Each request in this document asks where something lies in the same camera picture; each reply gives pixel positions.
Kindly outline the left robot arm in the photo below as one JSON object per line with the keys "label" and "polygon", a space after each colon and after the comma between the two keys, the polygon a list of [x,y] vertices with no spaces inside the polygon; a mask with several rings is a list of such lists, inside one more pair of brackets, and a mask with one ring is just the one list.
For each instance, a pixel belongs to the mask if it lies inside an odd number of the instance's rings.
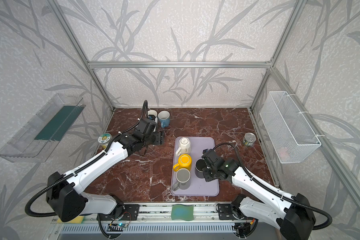
{"label": "left robot arm", "polygon": [[[91,214],[109,215],[113,218],[122,216],[125,211],[124,203],[118,197],[88,194],[85,189],[112,166],[134,153],[150,145],[162,145],[165,133],[156,131],[157,126],[149,118],[148,102],[144,101],[136,124],[114,136],[104,150],[82,165],[64,174],[55,172],[50,175],[47,187],[26,203],[25,213],[35,218],[58,216],[64,223],[78,216]],[[31,209],[32,204],[43,194],[53,209],[51,213],[37,213]]]}

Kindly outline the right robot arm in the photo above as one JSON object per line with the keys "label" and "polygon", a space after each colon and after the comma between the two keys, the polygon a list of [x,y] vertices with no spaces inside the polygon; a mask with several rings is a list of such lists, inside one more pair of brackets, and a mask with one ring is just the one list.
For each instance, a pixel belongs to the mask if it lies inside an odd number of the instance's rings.
{"label": "right robot arm", "polygon": [[293,196],[262,180],[246,168],[238,149],[232,145],[236,158],[224,160],[216,149],[203,150],[206,163],[203,175],[206,182],[219,179],[242,188],[257,198],[239,195],[231,208],[237,219],[254,218],[278,229],[287,240],[307,240],[312,231],[329,227],[332,216],[310,205],[308,199]]}

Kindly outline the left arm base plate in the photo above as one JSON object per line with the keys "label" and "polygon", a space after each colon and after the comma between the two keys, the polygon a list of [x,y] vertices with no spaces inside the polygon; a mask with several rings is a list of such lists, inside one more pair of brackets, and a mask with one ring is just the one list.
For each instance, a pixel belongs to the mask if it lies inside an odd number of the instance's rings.
{"label": "left arm base plate", "polygon": [[136,221],[139,210],[140,205],[138,204],[117,205],[115,209],[115,220]]}

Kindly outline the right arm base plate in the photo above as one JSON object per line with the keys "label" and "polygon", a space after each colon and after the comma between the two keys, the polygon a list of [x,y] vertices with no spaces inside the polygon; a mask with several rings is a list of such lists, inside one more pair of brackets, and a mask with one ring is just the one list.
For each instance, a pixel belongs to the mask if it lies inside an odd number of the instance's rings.
{"label": "right arm base plate", "polygon": [[255,218],[245,216],[238,207],[232,206],[231,204],[217,204],[216,210],[220,220],[244,221],[249,223],[258,222]]}

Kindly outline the blue patterned mug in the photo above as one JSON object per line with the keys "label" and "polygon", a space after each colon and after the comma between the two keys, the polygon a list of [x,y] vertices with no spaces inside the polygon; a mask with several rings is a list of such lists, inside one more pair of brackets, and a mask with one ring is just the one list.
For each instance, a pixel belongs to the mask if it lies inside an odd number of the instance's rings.
{"label": "blue patterned mug", "polygon": [[166,128],[170,125],[170,113],[168,111],[161,111],[158,113],[158,118],[162,128]]}

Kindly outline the black mug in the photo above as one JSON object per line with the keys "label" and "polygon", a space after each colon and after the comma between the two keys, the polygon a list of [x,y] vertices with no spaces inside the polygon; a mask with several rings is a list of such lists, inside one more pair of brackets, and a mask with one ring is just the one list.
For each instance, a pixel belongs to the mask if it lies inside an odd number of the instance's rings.
{"label": "black mug", "polygon": [[203,169],[206,167],[206,163],[203,159],[199,159],[195,163],[195,174],[199,179],[204,179]]}

